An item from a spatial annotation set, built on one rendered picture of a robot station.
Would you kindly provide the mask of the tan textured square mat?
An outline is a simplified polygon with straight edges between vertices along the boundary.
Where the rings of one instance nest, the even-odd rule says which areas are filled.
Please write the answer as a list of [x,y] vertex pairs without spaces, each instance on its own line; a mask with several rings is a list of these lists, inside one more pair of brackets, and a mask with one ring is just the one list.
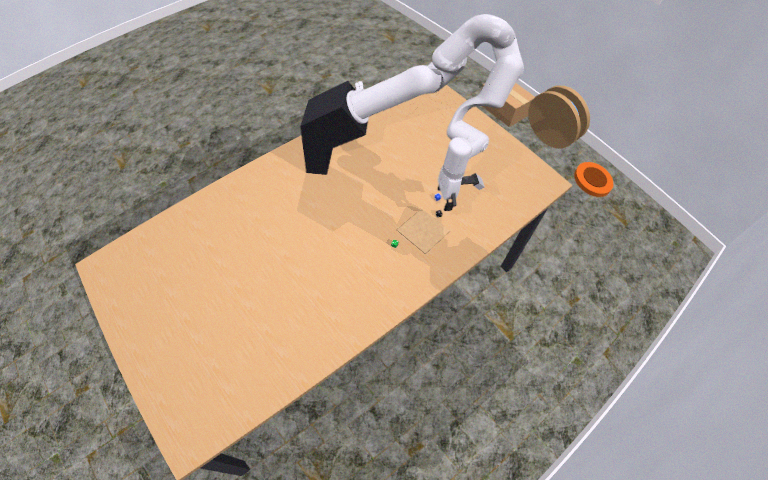
[[421,209],[397,231],[426,254],[450,231]]

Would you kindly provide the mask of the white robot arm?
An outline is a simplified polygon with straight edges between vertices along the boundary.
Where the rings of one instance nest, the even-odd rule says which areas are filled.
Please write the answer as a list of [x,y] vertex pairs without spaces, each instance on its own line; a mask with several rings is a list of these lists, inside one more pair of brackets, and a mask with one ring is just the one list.
[[488,14],[477,15],[434,51],[433,63],[428,66],[412,67],[367,89],[361,81],[356,83],[356,91],[347,94],[350,113],[357,122],[364,124],[374,114],[420,95],[438,92],[463,70],[466,57],[483,42],[493,45],[496,63],[480,94],[461,104],[453,115],[447,128],[447,136],[452,140],[442,170],[448,178],[463,177],[461,185],[473,184],[478,190],[485,188],[478,174],[463,175],[469,159],[488,147],[489,137],[464,122],[463,118],[476,106],[503,107],[516,81],[523,75],[524,66],[514,30],[503,19]]

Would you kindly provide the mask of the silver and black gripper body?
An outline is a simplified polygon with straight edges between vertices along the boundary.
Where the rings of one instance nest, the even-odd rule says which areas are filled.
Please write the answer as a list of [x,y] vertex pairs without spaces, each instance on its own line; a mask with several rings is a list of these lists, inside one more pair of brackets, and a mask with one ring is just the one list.
[[440,173],[439,173],[439,176],[438,176],[438,184],[439,184],[440,191],[441,191],[443,199],[444,200],[448,200],[451,197],[452,193],[455,193],[456,198],[457,198],[457,196],[459,194],[462,178],[460,178],[460,179],[448,178],[443,173],[442,169],[443,169],[443,166],[442,166],[442,168],[440,170]]

